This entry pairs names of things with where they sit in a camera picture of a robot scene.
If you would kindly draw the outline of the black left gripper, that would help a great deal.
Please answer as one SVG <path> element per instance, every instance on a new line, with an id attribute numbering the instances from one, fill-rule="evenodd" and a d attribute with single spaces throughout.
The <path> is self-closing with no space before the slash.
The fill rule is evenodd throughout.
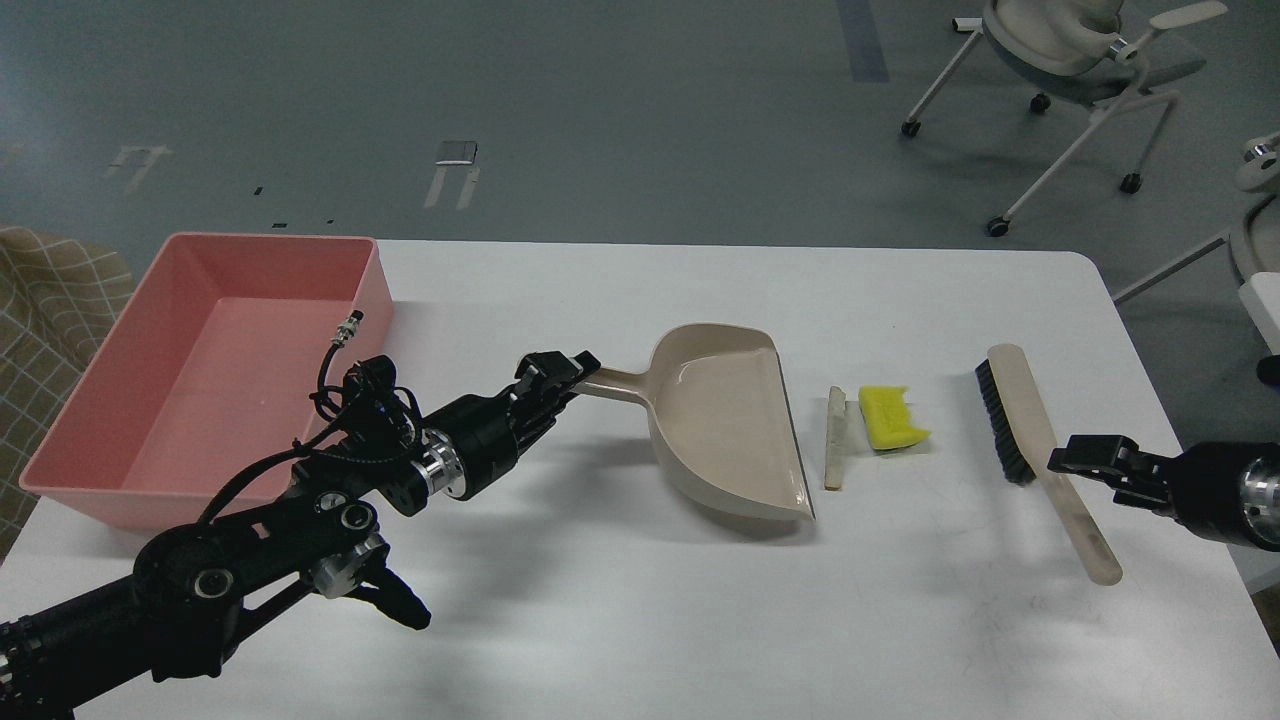
<path id="1" fill-rule="evenodd" d="M 462 466 L 445 493 L 467 501 L 511 471 L 600 366 L 590 351 L 527 354 L 515 372 L 515 401 L 507 391 L 465 395 L 428 414 L 425 427 L 448 439 Z M 517 410 L 530 411 L 530 419 Z"/>

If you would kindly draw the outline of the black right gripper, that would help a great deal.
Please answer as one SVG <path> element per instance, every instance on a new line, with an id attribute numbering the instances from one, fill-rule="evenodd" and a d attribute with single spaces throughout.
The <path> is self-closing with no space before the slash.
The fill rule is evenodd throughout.
<path id="1" fill-rule="evenodd" d="M 1199 443 L 1170 457 L 1142 451 L 1126 436 L 1071 436 L 1050 452 L 1048 469 L 1110 477 L 1115 503 L 1172 516 L 1202 539 L 1261 546 L 1245 519 L 1242 478 L 1262 457 L 1261 443 Z"/>

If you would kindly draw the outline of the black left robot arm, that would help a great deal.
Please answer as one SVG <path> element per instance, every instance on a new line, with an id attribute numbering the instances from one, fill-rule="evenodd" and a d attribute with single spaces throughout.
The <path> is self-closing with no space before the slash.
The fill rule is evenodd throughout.
<path id="1" fill-rule="evenodd" d="M 436 493 L 468 500 L 507 474 L 600 369 L 590 352 L 525 355 L 512 384 L 426 414 L 384 355 L 333 361 L 310 398 L 323 428 L 232 477 L 198 518 L 155 536 L 127 577 L 3 624 L 3 716 L 72 719 L 141 676 L 215 678 L 241 643 L 310 596 L 369 603 L 422 630 L 431 612 L 388 564 L 379 493 L 403 516 Z"/>

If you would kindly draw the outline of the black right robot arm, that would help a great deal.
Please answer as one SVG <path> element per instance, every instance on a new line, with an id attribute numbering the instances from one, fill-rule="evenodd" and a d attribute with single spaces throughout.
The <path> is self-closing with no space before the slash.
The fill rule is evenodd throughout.
<path id="1" fill-rule="evenodd" d="M 1279 446 L 1206 441 L 1178 455 L 1126 436 L 1071 436 L 1050 452 L 1051 471 L 1106 484 L 1114 502 L 1174 520 L 1224 544 L 1279 550 Z"/>

